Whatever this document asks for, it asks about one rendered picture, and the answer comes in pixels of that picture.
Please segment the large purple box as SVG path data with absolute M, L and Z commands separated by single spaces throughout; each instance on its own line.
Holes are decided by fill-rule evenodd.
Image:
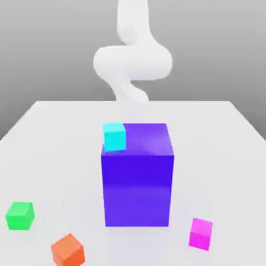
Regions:
M 126 123 L 126 149 L 101 152 L 107 227 L 169 225 L 174 151 L 165 123 Z

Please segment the small magenta cube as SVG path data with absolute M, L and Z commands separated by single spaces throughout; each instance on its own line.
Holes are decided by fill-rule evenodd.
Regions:
M 193 218 L 189 246 L 209 251 L 213 223 L 210 221 Z

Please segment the small cyan cube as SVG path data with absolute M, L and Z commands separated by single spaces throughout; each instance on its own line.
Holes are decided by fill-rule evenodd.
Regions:
M 126 149 L 126 129 L 123 123 L 103 123 L 102 127 L 106 152 Z

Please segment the small green cube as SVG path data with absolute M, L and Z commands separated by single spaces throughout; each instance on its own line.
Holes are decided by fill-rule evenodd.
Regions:
M 13 202 L 6 213 L 10 230 L 29 230 L 35 218 L 32 202 Z

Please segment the small orange cube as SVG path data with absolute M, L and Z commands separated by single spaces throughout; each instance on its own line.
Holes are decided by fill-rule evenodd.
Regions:
M 51 252 L 57 266 L 81 266 L 85 262 L 84 247 L 71 233 L 52 244 Z

